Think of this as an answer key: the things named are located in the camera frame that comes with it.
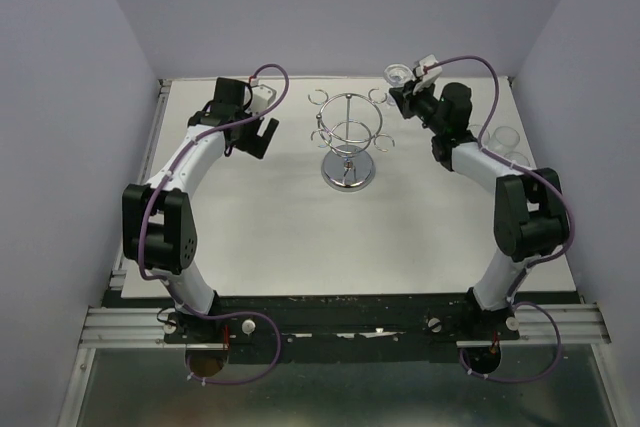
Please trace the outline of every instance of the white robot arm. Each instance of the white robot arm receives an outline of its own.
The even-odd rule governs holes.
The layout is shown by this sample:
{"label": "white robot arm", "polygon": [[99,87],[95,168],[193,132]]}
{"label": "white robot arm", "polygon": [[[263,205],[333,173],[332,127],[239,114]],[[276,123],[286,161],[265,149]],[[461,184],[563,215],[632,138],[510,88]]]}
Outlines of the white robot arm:
{"label": "white robot arm", "polygon": [[[213,127],[258,115],[273,104],[276,92],[255,85],[255,81],[253,84],[218,79],[213,100],[189,119],[184,140],[165,166],[147,184],[129,185],[123,194],[124,253],[127,258],[138,260],[143,212],[150,193],[161,186],[156,208],[162,215],[148,224],[144,271],[160,280],[172,296],[203,314],[214,313],[216,292],[204,281],[194,260],[197,235],[189,198],[216,160],[230,155],[234,148],[258,158],[264,156],[278,125],[275,119],[270,120],[262,135],[258,135],[261,120],[203,135]],[[188,313],[181,305],[176,308]]]}
{"label": "white robot arm", "polygon": [[[471,291],[481,311],[506,309],[528,274],[527,266],[551,254],[569,237],[566,210],[548,187],[480,150],[468,130],[471,89],[450,83],[436,99],[434,82],[441,68],[429,68],[436,63],[434,56],[420,60],[415,79],[390,89],[389,94],[405,119],[417,116],[423,128],[433,131],[432,152],[443,167],[495,195],[493,228],[498,250]],[[560,191],[555,171],[539,169],[535,173]],[[537,210],[530,210],[533,204],[538,204]]]}

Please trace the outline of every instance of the clear glass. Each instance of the clear glass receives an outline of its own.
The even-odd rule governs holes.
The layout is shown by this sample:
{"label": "clear glass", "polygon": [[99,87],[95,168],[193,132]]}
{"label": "clear glass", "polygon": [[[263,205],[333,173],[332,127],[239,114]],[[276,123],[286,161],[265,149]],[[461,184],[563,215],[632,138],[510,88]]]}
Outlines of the clear glass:
{"label": "clear glass", "polygon": [[411,72],[411,69],[406,65],[391,64],[384,69],[382,76],[391,87],[400,87],[413,79],[413,72]]}
{"label": "clear glass", "polygon": [[506,155],[509,152],[513,152],[519,143],[520,134],[518,134],[515,129],[503,125],[498,127],[493,133],[489,139],[487,148],[496,154]]}
{"label": "clear glass", "polygon": [[507,160],[510,160],[511,162],[515,162],[516,164],[521,165],[522,167],[531,167],[531,163],[529,162],[529,159],[527,158],[527,156],[520,152],[516,152],[516,151],[509,152],[504,156],[504,158]]}
{"label": "clear glass", "polygon": [[[477,139],[480,136],[480,131],[482,130],[482,126],[480,124],[469,124],[469,131],[473,134],[473,136]],[[484,135],[482,136],[482,145],[487,145],[489,143],[489,138],[491,134],[489,133],[489,129],[484,131]]]}

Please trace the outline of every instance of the light purple wall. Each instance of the light purple wall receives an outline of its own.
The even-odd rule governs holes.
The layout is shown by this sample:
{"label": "light purple wall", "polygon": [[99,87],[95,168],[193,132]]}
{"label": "light purple wall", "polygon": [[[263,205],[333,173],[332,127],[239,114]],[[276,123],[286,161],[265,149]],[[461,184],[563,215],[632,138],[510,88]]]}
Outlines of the light purple wall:
{"label": "light purple wall", "polygon": [[0,0],[0,424],[55,425],[157,81],[116,0]]}
{"label": "light purple wall", "polygon": [[[380,74],[428,53],[515,74],[558,0],[118,0],[156,74]],[[473,63],[450,73],[485,75]]]}
{"label": "light purple wall", "polygon": [[515,95],[576,211],[570,265],[602,308],[640,419],[640,0],[561,0]]}

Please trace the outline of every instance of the tabletop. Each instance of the tabletop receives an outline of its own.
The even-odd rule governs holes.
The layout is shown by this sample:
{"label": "tabletop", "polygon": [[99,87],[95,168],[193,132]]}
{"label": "tabletop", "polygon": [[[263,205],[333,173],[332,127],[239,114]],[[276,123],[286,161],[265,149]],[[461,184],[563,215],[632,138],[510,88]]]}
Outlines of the tabletop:
{"label": "tabletop", "polygon": [[[472,89],[471,123],[483,123],[492,80],[441,78],[436,92],[452,81]],[[278,91],[283,86],[276,78],[263,82]],[[214,86],[215,79],[171,84],[152,175],[178,147],[187,119],[211,99]],[[355,193],[324,182],[320,165],[328,150],[317,138],[310,140],[319,106],[307,96],[321,100],[315,89],[329,96],[367,96],[376,88],[371,96],[381,100],[388,88],[382,78],[293,78],[286,99],[271,114],[280,126],[265,158],[234,152],[209,170],[191,199],[196,262],[220,295],[465,292],[482,277],[496,250],[493,196],[433,159],[432,134],[419,120],[403,120],[396,107],[381,104],[382,132],[396,146],[386,153],[368,150],[374,180]],[[500,88],[490,131],[501,125],[518,131],[517,150],[534,165],[506,78]],[[343,120],[345,112],[344,103],[332,104],[327,124]],[[362,101],[354,101],[351,117],[376,127],[375,112]],[[123,297],[167,296],[157,281],[144,282],[135,264],[125,265]],[[522,290],[575,290],[565,258],[536,267]]]}

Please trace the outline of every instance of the purple wire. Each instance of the purple wire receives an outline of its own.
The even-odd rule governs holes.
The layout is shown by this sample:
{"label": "purple wire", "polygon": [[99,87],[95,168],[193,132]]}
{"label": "purple wire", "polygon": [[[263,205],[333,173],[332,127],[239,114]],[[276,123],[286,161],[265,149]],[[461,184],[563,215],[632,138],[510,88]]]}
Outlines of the purple wire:
{"label": "purple wire", "polygon": [[560,359],[562,358],[562,338],[560,337],[560,329],[558,328],[558,324],[556,324],[556,321],[553,320],[553,317],[551,317],[551,314],[549,314],[549,312],[544,310],[538,304],[534,304],[533,302],[518,302],[513,306],[513,310],[515,311],[524,305],[533,307],[534,309],[542,312],[542,314],[547,319],[549,319],[549,322],[551,322],[551,326],[553,327],[553,330],[556,334],[556,340],[557,340],[556,356],[554,357],[553,362],[551,362],[549,367],[547,367],[544,371],[540,372],[537,375],[533,375],[531,377],[524,377],[521,379],[509,379],[505,377],[490,377],[489,375],[480,374],[478,372],[473,371],[465,359],[467,355],[466,350],[460,349],[460,356],[459,356],[460,365],[467,372],[468,375],[471,375],[472,377],[476,377],[478,379],[488,380],[489,382],[497,382],[499,384],[526,384],[526,383],[535,382],[537,380],[543,379],[544,377],[549,375],[551,372],[553,372],[556,369],[556,367],[558,367],[558,364],[560,363]]}
{"label": "purple wire", "polygon": [[[189,150],[191,150],[191,148],[194,145],[196,145],[197,142],[199,142],[200,140],[202,140],[203,138],[205,138],[205,137],[207,137],[209,135],[215,134],[216,132],[221,132],[223,130],[233,129],[233,128],[239,127],[241,125],[248,124],[249,122],[255,122],[259,118],[264,117],[265,115],[267,115],[270,112],[272,112],[276,107],[278,107],[282,103],[282,101],[284,100],[285,96],[289,92],[289,75],[287,74],[287,72],[280,65],[278,65],[278,64],[265,64],[262,67],[258,68],[254,72],[254,74],[251,76],[251,78],[257,77],[262,71],[264,71],[266,69],[269,69],[269,68],[278,69],[282,73],[282,76],[284,77],[284,89],[282,90],[282,94],[280,94],[280,97],[278,97],[278,99],[273,103],[273,105],[271,107],[269,107],[268,109],[264,110],[263,112],[261,112],[260,114],[256,115],[256,116],[249,117],[249,118],[243,119],[243,120],[239,120],[237,122],[232,122],[230,124],[225,124],[225,125],[220,125],[218,127],[213,127],[211,129],[205,130],[201,134],[197,135],[195,140],[189,141],[187,144],[184,145],[182,150],[180,150],[180,152],[178,152],[178,154],[176,155],[175,159],[173,159],[173,162],[171,162],[171,165],[169,166],[169,171],[162,177],[162,180],[160,181],[158,186],[154,189],[153,193],[151,194],[151,197],[149,198],[149,202],[147,203],[147,207],[145,208],[144,215],[142,216],[142,224],[140,225],[140,240],[139,240],[139,244],[138,244],[138,269],[140,271],[140,276],[144,280],[160,280],[160,281],[166,281],[167,280],[167,278],[164,275],[149,275],[149,274],[147,274],[147,269],[146,269],[146,265],[145,265],[145,262],[144,262],[144,244],[145,244],[145,239],[147,237],[147,230],[148,230],[148,227],[149,227],[149,219],[151,217],[151,212],[152,212],[153,207],[154,207],[154,205],[156,203],[156,200],[158,199],[158,196],[160,195],[160,192],[162,192],[162,189],[164,188],[164,186],[167,184],[167,182],[171,178],[172,172],[175,171],[176,167],[180,164],[180,162],[182,161],[184,156],[187,155],[187,152],[189,152]],[[254,380],[257,380],[257,379],[259,379],[261,377],[264,377],[269,372],[271,372],[271,370],[273,370],[273,368],[275,367],[275,365],[278,362],[278,359],[280,358],[280,352],[282,350],[282,339],[280,338],[280,331],[278,330],[278,326],[276,325],[276,323],[270,317],[268,317],[265,314],[262,314],[260,312],[234,312],[234,313],[231,313],[231,314],[222,314],[222,315],[206,315],[206,314],[203,314],[202,312],[198,312],[197,310],[193,309],[191,306],[185,304],[184,301],[180,298],[180,296],[173,291],[173,289],[168,289],[168,291],[169,291],[169,295],[174,300],[176,305],[179,305],[180,308],[186,310],[190,314],[192,314],[192,315],[194,315],[194,316],[196,316],[196,317],[198,317],[200,319],[203,319],[203,320],[226,320],[226,319],[230,319],[230,318],[238,317],[238,316],[241,316],[241,317],[242,316],[259,317],[261,319],[266,320],[269,323],[269,325],[271,325],[271,327],[273,328],[273,330],[274,330],[274,332],[276,334],[276,353],[275,353],[271,363],[261,373],[256,374],[256,375],[251,376],[251,377],[247,377],[246,379],[241,379],[241,380],[210,380],[210,379],[207,379],[207,378],[203,379],[201,377],[197,377],[193,373],[191,373],[191,376],[193,378],[195,378],[195,379],[197,379],[197,380],[199,380],[201,382],[204,381],[207,384],[242,385],[242,384],[247,384],[249,382],[253,382]]]}
{"label": "purple wire", "polygon": [[[518,276],[514,279],[513,283],[511,284],[511,286],[507,291],[507,298],[510,299],[509,300],[510,302],[512,302],[514,299],[515,293],[518,290],[518,287],[520,286],[522,281],[525,279],[525,277],[533,267],[535,267],[536,265],[542,264],[544,262],[549,262],[551,260],[557,259],[558,257],[564,255],[567,252],[567,250],[569,250],[569,247],[571,247],[571,244],[573,244],[573,240],[575,238],[575,220],[574,220],[573,212],[569,207],[569,204],[564,199],[564,196],[562,195],[562,193],[558,189],[556,189],[554,185],[552,185],[549,181],[541,177],[536,172],[533,172],[532,170],[529,170],[518,164],[509,162],[507,159],[501,157],[500,155],[495,154],[490,150],[487,150],[482,145],[482,142],[480,139],[482,139],[482,137],[484,136],[484,133],[489,127],[489,123],[491,122],[491,119],[493,119],[493,115],[496,113],[496,109],[498,108],[498,99],[500,97],[500,84],[498,82],[498,74],[496,73],[493,66],[482,57],[478,57],[476,55],[462,55],[459,57],[452,57],[450,59],[446,59],[436,64],[430,65],[428,66],[428,69],[432,69],[434,67],[440,67],[446,64],[451,64],[453,62],[458,62],[460,60],[475,60],[477,62],[484,64],[487,67],[487,69],[489,69],[489,72],[491,72],[491,77],[493,78],[493,85],[494,85],[493,103],[491,104],[491,110],[489,111],[487,120],[482,125],[482,128],[480,129],[480,134],[478,135],[478,148],[480,149],[480,151],[482,151],[485,155],[492,158],[493,160],[500,162],[501,164],[506,165],[507,167],[510,167],[513,170],[516,170],[525,175],[533,177],[538,182],[540,182],[545,187],[547,187],[553,193],[553,195],[555,195],[558,198],[558,200],[562,202],[562,205],[564,206],[567,212],[567,217],[569,219],[569,237],[567,238],[567,241],[562,246],[562,248],[553,254],[547,255],[545,257],[541,257],[539,259],[532,260],[531,262],[527,263],[526,267],[522,269],[520,274],[518,274]],[[479,379],[485,379],[491,382],[498,382],[502,384],[521,384],[521,383],[535,382],[536,380],[540,380],[555,370],[555,368],[558,366],[558,363],[560,363],[560,358],[562,356],[562,338],[560,337],[560,330],[558,329],[558,325],[556,324],[555,320],[553,320],[553,317],[551,317],[551,315],[546,310],[544,310],[538,304],[534,304],[533,302],[519,302],[513,306],[514,311],[517,310],[518,307],[521,307],[523,305],[531,306],[539,310],[540,312],[542,312],[545,315],[545,317],[549,319],[549,322],[551,322],[551,325],[553,326],[553,330],[556,333],[556,339],[558,340],[558,343],[557,343],[557,349],[556,349],[556,356],[553,359],[553,362],[551,363],[551,365],[547,367],[547,369],[544,372],[541,372],[538,375],[534,375],[532,377],[525,377],[522,379],[506,379],[506,378],[500,378],[500,377],[489,377],[471,370],[471,367],[469,367],[469,365],[465,360],[466,351],[464,349],[460,349],[460,358],[459,358],[460,364],[464,367],[464,369],[467,371],[469,375],[473,377],[477,377]]]}
{"label": "purple wire", "polygon": [[487,117],[487,120],[482,125],[482,128],[480,129],[480,134],[478,134],[478,147],[480,148],[480,150],[486,156],[492,158],[493,160],[495,160],[497,162],[500,162],[502,165],[506,165],[507,167],[510,167],[513,170],[517,170],[518,172],[521,172],[521,173],[523,173],[525,175],[533,177],[538,182],[543,184],[546,188],[548,188],[553,193],[553,195],[555,195],[558,198],[558,200],[560,200],[560,202],[562,202],[562,205],[564,206],[564,208],[565,208],[565,210],[567,212],[567,217],[568,217],[568,220],[569,220],[569,237],[567,238],[567,241],[564,243],[562,248],[559,251],[557,251],[557,252],[555,252],[553,254],[547,255],[545,257],[540,257],[539,259],[532,260],[531,262],[529,262],[526,265],[526,267],[514,279],[513,283],[511,284],[511,286],[509,287],[509,289],[507,291],[507,297],[509,297],[509,298],[511,298],[511,300],[513,300],[513,296],[515,295],[516,291],[518,290],[518,287],[520,286],[520,284],[522,283],[524,278],[527,276],[527,274],[529,273],[529,271],[533,267],[535,267],[536,265],[545,263],[545,262],[549,262],[551,260],[555,260],[558,257],[561,257],[562,255],[564,255],[567,252],[567,250],[569,250],[569,247],[571,247],[571,245],[573,244],[573,240],[575,238],[575,225],[576,225],[576,223],[575,223],[575,220],[574,220],[573,211],[569,207],[568,202],[565,200],[565,198],[562,195],[562,193],[558,189],[556,189],[553,184],[551,184],[545,178],[541,177],[536,172],[533,172],[530,169],[522,167],[521,165],[509,162],[507,159],[503,158],[502,156],[500,156],[500,155],[498,155],[498,154],[496,154],[494,152],[491,152],[490,150],[486,149],[482,145],[482,142],[481,142],[480,139],[482,139],[482,137],[484,136],[484,133],[486,132],[487,128],[489,127],[489,123],[491,122],[491,119],[493,119],[493,115],[496,113],[496,109],[498,108],[498,99],[500,97],[500,84],[498,82],[498,74],[496,73],[496,71],[493,68],[493,66],[487,60],[483,59],[482,57],[478,57],[477,55],[461,55],[459,57],[452,57],[450,59],[443,60],[443,61],[438,62],[436,64],[429,65],[427,67],[427,69],[433,69],[435,67],[440,67],[440,66],[451,64],[453,62],[458,62],[458,61],[461,61],[461,60],[475,60],[477,62],[480,62],[480,63],[484,64],[485,67],[487,67],[487,69],[489,69],[489,72],[491,72],[491,77],[493,78],[493,86],[494,86],[493,103],[491,104],[491,110],[489,111],[489,115]]}

